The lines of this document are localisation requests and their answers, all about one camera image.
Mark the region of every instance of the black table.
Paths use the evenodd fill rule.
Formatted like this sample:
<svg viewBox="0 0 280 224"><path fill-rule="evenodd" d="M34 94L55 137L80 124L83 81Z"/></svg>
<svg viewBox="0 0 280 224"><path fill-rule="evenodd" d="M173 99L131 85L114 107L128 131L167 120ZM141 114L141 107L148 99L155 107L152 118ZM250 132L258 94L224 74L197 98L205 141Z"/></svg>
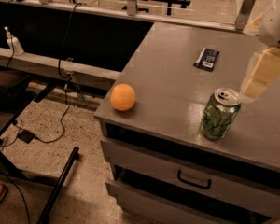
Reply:
<svg viewBox="0 0 280 224"><path fill-rule="evenodd" d="M34 100L34 98L34 92L25 91L12 105L0 106L0 136L9 127L9 125L16 120L17 116L25 109L25 107ZM66 179L68 172L73 165L74 159L77 158L78 147L74 147L69 159L67 160L66 165L63 168L61 175L57 178L53 176L40 175L20 170L0 151L0 174L54 187L37 222L48 223L49 212L54 205L54 202L61 190L61 187L63 186L63 182Z"/></svg>

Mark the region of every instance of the can top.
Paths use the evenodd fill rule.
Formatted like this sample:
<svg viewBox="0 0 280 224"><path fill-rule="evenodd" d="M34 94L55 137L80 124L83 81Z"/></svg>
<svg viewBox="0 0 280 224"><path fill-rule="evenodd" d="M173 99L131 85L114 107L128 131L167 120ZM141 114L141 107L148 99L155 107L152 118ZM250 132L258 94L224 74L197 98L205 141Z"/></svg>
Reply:
<svg viewBox="0 0 280 224"><path fill-rule="evenodd" d="M227 106L236 106L240 104L239 93L230 88L219 88L215 91L216 100Z"/></svg>

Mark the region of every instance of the speckled floor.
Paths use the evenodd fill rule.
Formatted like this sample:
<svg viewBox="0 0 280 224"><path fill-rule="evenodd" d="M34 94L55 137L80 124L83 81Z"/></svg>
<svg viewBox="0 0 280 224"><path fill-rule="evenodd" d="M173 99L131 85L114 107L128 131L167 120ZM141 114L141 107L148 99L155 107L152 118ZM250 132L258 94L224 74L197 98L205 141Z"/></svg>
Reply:
<svg viewBox="0 0 280 224"><path fill-rule="evenodd" d="M33 83L30 89L39 91L42 87ZM76 101L77 97L72 94L69 103L74 104ZM100 101L98 98L86 97L82 107L72 105L63 119L65 134L60 140L51 144L33 140L26 144L18 139L12 146L5 147L3 153L21 169L59 176L73 147L79 147L79 160L75 161L51 210L50 224L157 223L122 211L116 205L115 199L109 197L106 192L105 179L111 177L111 172L100 147L100 126L92 115ZM54 90L47 99L40 103L32 102L22 112L22 128L35 133L43 140L52 140L62 131L60 118L67 107L63 92ZM18 128L11 125L2 137L7 136L9 144L17 132ZM13 180L23 192L31 223L36 223L52 187ZM0 203L0 224L28 223L18 190L2 176L0 182L8 187L8 194Z"/></svg>

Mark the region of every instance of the desk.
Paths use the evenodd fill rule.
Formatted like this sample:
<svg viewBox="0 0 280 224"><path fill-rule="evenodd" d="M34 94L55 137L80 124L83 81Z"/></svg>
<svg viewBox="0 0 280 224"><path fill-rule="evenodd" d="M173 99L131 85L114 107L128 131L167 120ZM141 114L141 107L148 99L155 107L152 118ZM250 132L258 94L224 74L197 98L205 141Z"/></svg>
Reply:
<svg viewBox="0 0 280 224"><path fill-rule="evenodd" d="M212 73L193 66L203 47L220 51ZM238 91L258 49L256 37L154 24L114 84L134 88L135 106L118 112L109 93L94 113L118 205L168 224L280 219L280 78L223 140L200 132L209 96Z"/></svg>
<svg viewBox="0 0 280 224"><path fill-rule="evenodd" d="M15 103L11 106L0 107L0 135L8 128L17 116L24 110L30 102L35 98L35 93L31 91L24 92ZM44 176L28 171L18 169L3 153L0 152L0 171L3 174L19 178L22 180L33 181L45 185L53 186L54 189L49 196L47 204L37 223L47 223L49 220L49 212L54 205L54 202L63 186L63 182L70 171L74 159L78 157L78 147L75 147L70 155L66 165L63 168L61 175L56 178L52 176Z"/></svg>

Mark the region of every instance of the black panel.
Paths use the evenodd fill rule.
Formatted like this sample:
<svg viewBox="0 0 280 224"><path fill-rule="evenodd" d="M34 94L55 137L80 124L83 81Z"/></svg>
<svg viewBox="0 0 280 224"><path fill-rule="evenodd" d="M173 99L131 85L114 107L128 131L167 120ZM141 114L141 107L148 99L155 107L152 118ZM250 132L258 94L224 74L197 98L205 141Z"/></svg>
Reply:
<svg viewBox="0 0 280 224"><path fill-rule="evenodd" d="M0 3L0 47L8 48L9 26L26 52L60 58L70 11ZM63 59L122 71L151 28L130 21L75 12Z"/></svg>

